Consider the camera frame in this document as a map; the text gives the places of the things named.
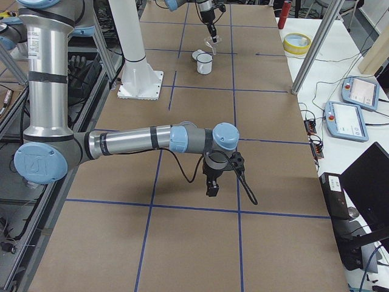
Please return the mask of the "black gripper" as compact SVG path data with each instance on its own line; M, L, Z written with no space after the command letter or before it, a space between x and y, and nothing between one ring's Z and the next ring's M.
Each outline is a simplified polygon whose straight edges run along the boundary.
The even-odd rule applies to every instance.
M217 196L219 185L216 180L227 170L231 170L229 157L223 151L212 151L205 156L202 171L206 176L207 196Z
M213 43L217 43L217 31L214 25L215 13L212 0L197 1L197 8L200 14L201 22L207 25Z

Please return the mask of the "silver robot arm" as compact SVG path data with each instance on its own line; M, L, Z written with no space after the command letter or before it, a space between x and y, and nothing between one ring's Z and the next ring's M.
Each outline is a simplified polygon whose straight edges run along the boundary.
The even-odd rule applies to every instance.
M189 3L189 1L166 0L164 1L164 6L161 6L158 1L154 2L158 7L162 9L168 9L171 12L177 10L184 4ZM223 15L223 13L225 12L224 4L217 4L215 1L211 0L194 1L194 3L200 22L207 27L207 30L210 34L210 40L213 44L220 43L221 39L217 33L215 26L217 22L215 10L219 9L221 11L221 15Z
M191 122L116 132L76 133L69 128L68 39L75 29L95 30L92 1L21 1L19 17L27 29L30 125L14 155L16 171L36 184L62 179L69 170L101 156L152 150L203 157L207 195L216 196L225 171L242 177L236 151L239 131L223 122L212 129Z

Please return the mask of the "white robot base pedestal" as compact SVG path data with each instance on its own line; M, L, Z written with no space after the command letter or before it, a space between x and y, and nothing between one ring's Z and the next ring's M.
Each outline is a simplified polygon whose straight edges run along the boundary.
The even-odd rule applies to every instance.
M109 5L125 59L118 97L157 100L164 73L147 62L136 2L112 0Z

